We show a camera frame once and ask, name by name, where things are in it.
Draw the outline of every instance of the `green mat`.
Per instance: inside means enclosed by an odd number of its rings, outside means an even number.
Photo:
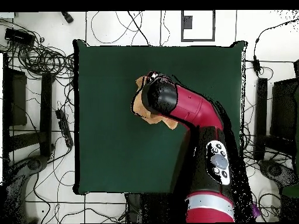
[[[186,129],[149,125],[130,109],[135,80],[152,70],[175,75],[191,90],[218,100],[239,144],[246,42],[232,47],[87,47],[78,40],[74,47],[79,56],[75,186],[80,194],[169,192]]]

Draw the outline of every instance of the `silver stripe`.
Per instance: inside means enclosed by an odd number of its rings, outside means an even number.
[[[207,194],[198,194],[187,198],[189,200],[188,209],[195,208],[210,208],[216,209],[228,214],[232,219],[234,218],[234,210],[232,205],[225,199]]]

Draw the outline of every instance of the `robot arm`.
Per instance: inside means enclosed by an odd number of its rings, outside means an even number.
[[[231,172],[222,120],[202,95],[150,72],[142,89],[144,107],[189,129],[188,151],[173,193],[187,199],[186,222],[234,222]]]

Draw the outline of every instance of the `white button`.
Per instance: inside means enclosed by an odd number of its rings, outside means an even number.
[[[219,174],[219,173],[220,173],[219,168],[214,167],[214,173],[215,173],[215,174]]]

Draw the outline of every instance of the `cardboard piece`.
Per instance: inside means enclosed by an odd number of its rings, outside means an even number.
[[[148,111],[142,104],[141,100],[141,94],[142,94],[142,88],[144,85],[144,82],[146,81],[147,77],[142,76],[136,80],[136,84],[138,86],[137,94],[133,98],[133,108],[132,112],[138,116],[140,116],[143,120],[145,120],[149,124],[157,124],[160,121],[163,121],[170,129],[175,129],[178,125],[178,122],[175,120],[171,120],[169,118],[152,114],[150,111]]]

